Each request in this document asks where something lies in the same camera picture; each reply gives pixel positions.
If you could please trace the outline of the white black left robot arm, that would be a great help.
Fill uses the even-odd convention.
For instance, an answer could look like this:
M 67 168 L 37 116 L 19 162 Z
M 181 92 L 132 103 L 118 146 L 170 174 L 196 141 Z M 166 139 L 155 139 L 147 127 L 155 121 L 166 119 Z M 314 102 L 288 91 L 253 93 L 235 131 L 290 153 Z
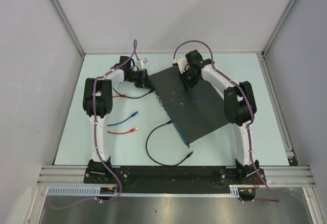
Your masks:
M 121 56 L 108 73 L 87 78 L 84 86 L 83 109 L 91 122 L 92 154 L 84 175 L 85 184 L 101 184 L 112 181 L 111 153 L 105 149 L 107 118 L 113 107 L 113 88 L 124 81 L 134 83 L 138 88 L 154 90 L 144 65 L 147 58 L 134 61 L 132 57 Z

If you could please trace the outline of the dark network switch box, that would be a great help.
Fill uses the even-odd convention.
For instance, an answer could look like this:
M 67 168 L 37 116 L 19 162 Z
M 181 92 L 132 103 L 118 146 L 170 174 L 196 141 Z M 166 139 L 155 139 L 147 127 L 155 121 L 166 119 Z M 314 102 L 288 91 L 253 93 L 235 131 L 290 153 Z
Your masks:
M 178 67 L 172 66 L 149 80 L 186 146 L 209 135 L 229 138 L 233 129 L 218 91 L 205 80 L 186 90 L 178 74 Z

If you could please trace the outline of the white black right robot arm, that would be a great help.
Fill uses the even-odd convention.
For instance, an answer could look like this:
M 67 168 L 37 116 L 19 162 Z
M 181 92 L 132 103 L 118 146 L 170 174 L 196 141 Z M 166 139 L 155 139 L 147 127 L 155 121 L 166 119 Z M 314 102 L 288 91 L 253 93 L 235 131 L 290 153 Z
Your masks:
M 249 183 L 259 171 L 252 145 L 252 124 L 257 107 L 251 84 L 232 80 L 215 67 L 212 59 L 203 59 L 197 50 L 184 58 L 173 59 L 173 65 L 178 66 L 178 76 L 185 89 L 204 80 L 223 94 L 224 115 L 233 125 L 237 140 L 236 179 L 242 184 Z

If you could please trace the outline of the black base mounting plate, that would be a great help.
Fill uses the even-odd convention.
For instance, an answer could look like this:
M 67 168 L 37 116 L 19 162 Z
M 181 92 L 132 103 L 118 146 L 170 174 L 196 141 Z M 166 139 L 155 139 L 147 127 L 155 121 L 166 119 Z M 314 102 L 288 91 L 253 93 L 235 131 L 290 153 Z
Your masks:
M 115 184 L 117 180 L 123 185 L 136 183 L 137 180 L 187 181 L 205 180 L 219 185 L 253 185 L 263 183 L 263 169 L 256 173 L 250 167 L 246 172 L 240 167 L 225 166 L 113 166 L 110 173 L 104 166 L 87 166 L 83 183 L 85 184 Z

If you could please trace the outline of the aluminium front frame rail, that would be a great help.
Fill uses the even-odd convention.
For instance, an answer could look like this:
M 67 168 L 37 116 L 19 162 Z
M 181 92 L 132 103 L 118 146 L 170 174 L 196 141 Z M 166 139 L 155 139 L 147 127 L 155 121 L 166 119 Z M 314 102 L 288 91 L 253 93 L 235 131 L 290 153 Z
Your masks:
M 309 166 L 262 166 L 271 187 L 315 187 Z M 37 185 L 80 185 L 85 166 L 43 166 Z

